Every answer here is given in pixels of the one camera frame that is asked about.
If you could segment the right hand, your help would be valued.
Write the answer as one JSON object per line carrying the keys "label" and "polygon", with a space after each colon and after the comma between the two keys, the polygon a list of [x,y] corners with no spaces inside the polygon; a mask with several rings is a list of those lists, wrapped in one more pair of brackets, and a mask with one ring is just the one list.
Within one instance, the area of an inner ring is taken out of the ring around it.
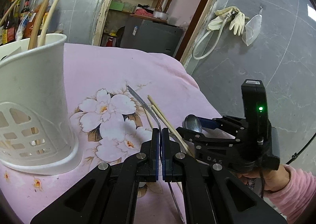
{"label": "right hand", "polygon": [[278,192],[290,182],[290,173],[285,169],[284,165],[280,165],[278,170],[264,169],[260,172],[259,169],[254,169],[252,172],[236,174],[236,176],[246,184],[247,179],[259,178],[260,174],[262,174],[265,180],[264,190],[266,191]]}

